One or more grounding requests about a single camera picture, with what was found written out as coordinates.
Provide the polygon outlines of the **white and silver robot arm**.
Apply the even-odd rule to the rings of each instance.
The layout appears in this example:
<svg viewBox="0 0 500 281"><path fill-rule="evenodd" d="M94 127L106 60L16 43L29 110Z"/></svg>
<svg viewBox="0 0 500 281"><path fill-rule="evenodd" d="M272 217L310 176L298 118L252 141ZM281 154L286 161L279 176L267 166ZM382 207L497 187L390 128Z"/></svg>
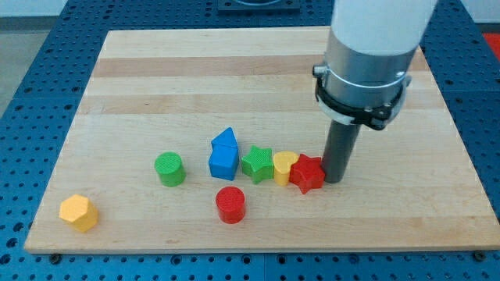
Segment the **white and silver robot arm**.
<svg viewBox="0 0 500 281"><path fill-rule="evenodd" d="M407 72L436 0L336 0L316 100L333 121L382 130L399 113Z"/></svg>

